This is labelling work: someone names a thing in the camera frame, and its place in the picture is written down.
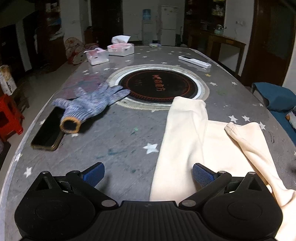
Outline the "round black induction cooktop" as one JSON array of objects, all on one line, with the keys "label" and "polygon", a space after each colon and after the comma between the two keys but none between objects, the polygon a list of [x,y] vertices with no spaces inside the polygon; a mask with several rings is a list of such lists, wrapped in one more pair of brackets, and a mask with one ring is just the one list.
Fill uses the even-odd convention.
[{"label": "round black induction cooktop", "polygon": [[138,110],[168,110],[177,96],[206,100],[210,90],[194,72],[180,66],[142,64],[121,68],[107,78],[130,94],[117,104]]}]

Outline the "blue knitted work glove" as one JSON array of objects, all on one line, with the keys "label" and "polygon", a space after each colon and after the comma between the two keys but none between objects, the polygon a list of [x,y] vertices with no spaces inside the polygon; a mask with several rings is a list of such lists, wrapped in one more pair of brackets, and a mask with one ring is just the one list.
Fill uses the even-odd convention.
[{"label": "blue knitted work glove", "polygon": [[73,100],[57,98],[52,102],[53,106],[65,110],[60,121],[60,129],[65,133],[79,132],[86,120],[99,115],[108,106],[127,97],[130,90],[120,85],[110,86],[102,82],[93,92],[86,92],[79,87],[74,93],[77,97]]}]

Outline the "red plastic stool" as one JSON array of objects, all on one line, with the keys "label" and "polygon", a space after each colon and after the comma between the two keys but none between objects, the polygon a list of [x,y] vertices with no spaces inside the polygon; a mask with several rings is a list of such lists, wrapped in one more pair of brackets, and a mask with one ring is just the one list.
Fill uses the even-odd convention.
[{"label": "red plastic stool", "polygon": [[1,96],[1,140],[6,142],[11,133],[21,135],[25,119],[14,100],[7,94]]}]

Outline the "pink tissue box near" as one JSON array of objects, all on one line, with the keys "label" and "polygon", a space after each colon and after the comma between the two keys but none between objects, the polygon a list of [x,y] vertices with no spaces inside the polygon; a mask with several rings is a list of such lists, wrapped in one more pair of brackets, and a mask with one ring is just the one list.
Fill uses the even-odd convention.
[{"label": "pink tissue box near", "polygon": [[109,62],[109,52],[104,49],[95,48],[86,50],[84,53],[86,54],[87,61],[92,66]]}]

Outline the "water dispenser with bottle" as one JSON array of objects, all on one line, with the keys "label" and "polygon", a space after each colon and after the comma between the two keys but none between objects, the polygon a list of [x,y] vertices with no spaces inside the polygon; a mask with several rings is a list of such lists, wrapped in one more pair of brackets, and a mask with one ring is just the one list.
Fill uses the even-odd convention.
[{"label": "water dispenser with bottle", "polygon": [[142,43],[149,45],[153,41],[151,9],[142,10]]}]

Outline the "white remote control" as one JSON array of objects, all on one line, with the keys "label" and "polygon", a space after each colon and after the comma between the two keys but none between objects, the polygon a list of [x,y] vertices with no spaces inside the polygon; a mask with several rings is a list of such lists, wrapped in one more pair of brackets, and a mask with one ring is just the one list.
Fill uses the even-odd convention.
[{"label": "white remote control", "polygon": [[195,58],[190,58],[188,56],[181,55],[178,57],[179,60],[185,61],[187,63],[191,63],[193,65],[205,68],[205,69],[210,69],[212,65],[210,63],[195,59]]}]

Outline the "white refrigerator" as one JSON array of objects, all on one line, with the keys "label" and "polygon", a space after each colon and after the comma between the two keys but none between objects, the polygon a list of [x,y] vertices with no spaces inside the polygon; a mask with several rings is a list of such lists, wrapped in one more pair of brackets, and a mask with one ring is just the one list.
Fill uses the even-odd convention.
[{"label": "white refrigerator", "polygon": [[160,44],[162,46],[175,46],[177,31],[178,7],[159,6],[160,17]]}]

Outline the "pink tissue box far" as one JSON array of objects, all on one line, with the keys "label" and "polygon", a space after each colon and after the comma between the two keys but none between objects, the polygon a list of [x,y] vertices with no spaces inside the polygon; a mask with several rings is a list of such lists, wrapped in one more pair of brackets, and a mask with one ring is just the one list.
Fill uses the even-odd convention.
[{"label": "pink tissue box far", "polygon": [[111,39],[112,44],[107,46],[109,55],[125,57],[134,54],[134,44],[128,43],[130,36],[118,35]]}]

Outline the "blue sofa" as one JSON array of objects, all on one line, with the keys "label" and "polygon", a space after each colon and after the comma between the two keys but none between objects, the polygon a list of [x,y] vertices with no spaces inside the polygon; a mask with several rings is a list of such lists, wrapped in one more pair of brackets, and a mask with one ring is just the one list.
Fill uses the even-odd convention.
[{"label": "blue sofa", "polygon": [[266,82],[253,83],[251,93],[265,105],[295,144],[295,94]]}]

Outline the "pink tissue box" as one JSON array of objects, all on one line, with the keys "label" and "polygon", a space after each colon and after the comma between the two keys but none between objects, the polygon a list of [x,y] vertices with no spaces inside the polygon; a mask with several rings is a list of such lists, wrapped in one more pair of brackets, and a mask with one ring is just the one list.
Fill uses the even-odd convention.
[{"label": "pink tissue box", "polygon": [[92,66],[109,62],[109,52],[104,49],[95,48],[86,50],[84,53],[86,54],[87,61]]},{"label": "pink tissue box", "polygon": [[109,55],[125,57],[134,54],[134,44],[128,43],[130,36],[118,35],[111,39],[112,44],[107,46]]}]

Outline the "small green white packet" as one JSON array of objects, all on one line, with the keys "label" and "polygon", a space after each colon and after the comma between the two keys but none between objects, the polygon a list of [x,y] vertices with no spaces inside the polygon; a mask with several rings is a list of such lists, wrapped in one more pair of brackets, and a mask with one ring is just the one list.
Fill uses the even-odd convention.
[{"label": "small green white packet", "polygon": [[158,47],[161,47],[161,44],[159,44],[159,43],[151,43],[151,44],[149,44],[149,46],[151,48],[158,48]]}]

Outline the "cream white garment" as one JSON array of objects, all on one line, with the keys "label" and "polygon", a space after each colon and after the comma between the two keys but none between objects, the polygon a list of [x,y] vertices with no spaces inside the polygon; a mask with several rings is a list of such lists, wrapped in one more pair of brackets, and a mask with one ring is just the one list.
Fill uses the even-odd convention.
[{"label": "cream white garment", "polygon": [[240,126],[209,120],[204,101],[176,97],[168,112],[150,200],[181,202],[194,194],[195,163],[236,177],[256,172],[283,213],[275,238],[295,240],[295,190],[280,179],[258,123]]}]

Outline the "dark wooden side table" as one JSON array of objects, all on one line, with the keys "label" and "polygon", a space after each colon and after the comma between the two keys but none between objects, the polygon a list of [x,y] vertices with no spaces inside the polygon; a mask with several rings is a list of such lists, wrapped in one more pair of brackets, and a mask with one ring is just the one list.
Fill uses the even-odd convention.
[{"label": "dark wooden side table", "polygon": [[246,44],[223,35],[209,34],[206,55],[238,76]]}]

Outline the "black smartphone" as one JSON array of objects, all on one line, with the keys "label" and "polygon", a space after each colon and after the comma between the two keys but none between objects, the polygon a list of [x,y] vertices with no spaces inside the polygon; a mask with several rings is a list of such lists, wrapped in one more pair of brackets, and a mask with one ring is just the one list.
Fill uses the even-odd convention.
[{"label": "black smartphone", "polygon": [[55,151],[58,148],[64,136],[64,132],[60,129],[64,111],[64,109],[54,107],[31,141],[33,149]]}]

